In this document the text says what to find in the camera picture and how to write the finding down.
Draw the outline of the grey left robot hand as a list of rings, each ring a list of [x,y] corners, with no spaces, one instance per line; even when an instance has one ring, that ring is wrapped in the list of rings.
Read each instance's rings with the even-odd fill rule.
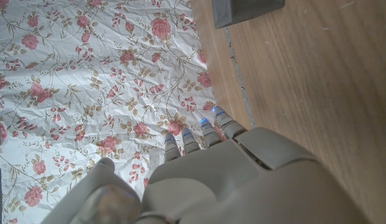
[[[201,149],[182,130],[186,153],[166,134],[165,162],[144,194],[100,159],[45,217],[45,223],[367,223],[332,174],[308,150],[266,128],[245,129],[222,108],[212,113],[225,134],[200,122]]]

